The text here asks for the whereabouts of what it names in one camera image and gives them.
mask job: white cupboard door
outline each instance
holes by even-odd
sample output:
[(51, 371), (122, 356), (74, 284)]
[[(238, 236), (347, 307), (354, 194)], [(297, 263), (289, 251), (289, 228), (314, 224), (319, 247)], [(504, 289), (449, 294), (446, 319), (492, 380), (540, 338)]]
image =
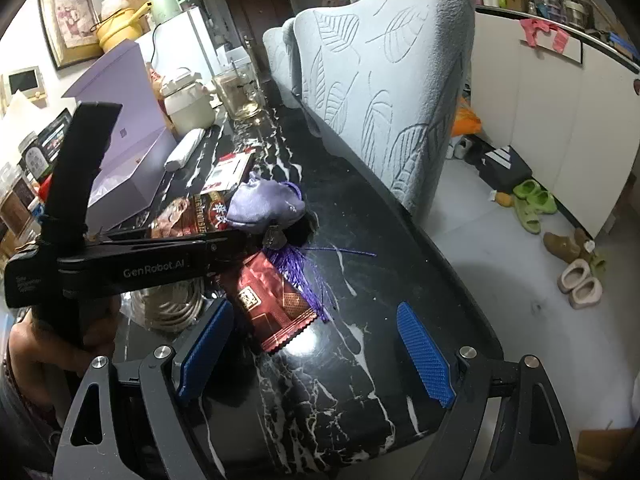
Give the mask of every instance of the white cupboard door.
[[(546, 48), (531, 48), (523, 41), (524, 32), (518, 38), (522, 39), (511, 40), (520, 49), (520, 88), (511, 145), (533, 177), (551, 189), (574, 130), (580, 82), (588, 69)], [(578, 40), (571, 40), (580, 47)]]
[(471, 54), (471, 107), (494, 148), (511, 143), (518, 99), (518, 20), (476, 12)]
[(560, 202), (591, 236), (600, 231), (631, 172), (640, 142), (640, 97), (633, 74), (584, 45), (574, 130), (558, 179)]

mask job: cardboard box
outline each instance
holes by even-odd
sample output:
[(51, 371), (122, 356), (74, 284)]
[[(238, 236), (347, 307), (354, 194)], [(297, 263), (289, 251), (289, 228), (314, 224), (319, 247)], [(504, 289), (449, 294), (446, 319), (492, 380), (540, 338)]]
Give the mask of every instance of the cardboard box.
[(527, 0), (507, 0), (507, 9), (527, 12)]
[(86, 214), (91, 233), (111, 229), (151, 204), (164, 176), (164, 162), (176, 146), (140, 46), (123, 41), (91, 65), (63, 97), (122, 104)]

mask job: orange bag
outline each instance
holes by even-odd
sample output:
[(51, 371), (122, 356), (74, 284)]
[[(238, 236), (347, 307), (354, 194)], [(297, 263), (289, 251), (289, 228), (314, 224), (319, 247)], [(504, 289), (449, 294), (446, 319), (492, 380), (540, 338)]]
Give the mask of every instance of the orange bag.
[(461, 97), (460, 104), (456, 110), (456, 120), (453, 123), (451, 137), (479, 134), (481, 130), (482, 121), (471, 109), (466, 99)]

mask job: blue gripper pad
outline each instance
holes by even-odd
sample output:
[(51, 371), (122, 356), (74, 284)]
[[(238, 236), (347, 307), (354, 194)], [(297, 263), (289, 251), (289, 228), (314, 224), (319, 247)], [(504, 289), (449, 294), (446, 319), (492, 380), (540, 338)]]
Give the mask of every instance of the blue gripper pad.
[(177, 397), (183, 406), (202, 394), (233, 327), (234, 310), (225, 300), (182, 362)]
[(443, 408), (450, 408), (456, 393), (451, 386), (449, 363), (441, 354), (424, 325), (418, 320), (411, 306), (402, 302), (396, 313), (398, 332), (411, 361), (431, 399), (437, 399)]

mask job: purple sachet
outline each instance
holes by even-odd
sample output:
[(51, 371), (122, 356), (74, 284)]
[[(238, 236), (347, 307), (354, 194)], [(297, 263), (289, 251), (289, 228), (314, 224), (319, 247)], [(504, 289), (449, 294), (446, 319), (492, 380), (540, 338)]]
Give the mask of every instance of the purple sachet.
[(304, 214), (305, 203), (292, 187), (251, 172), (249, 181), (240, 184), (233, 195), (226, 221), (233, 228), (260, 234), (270, 224), (286, 229)]

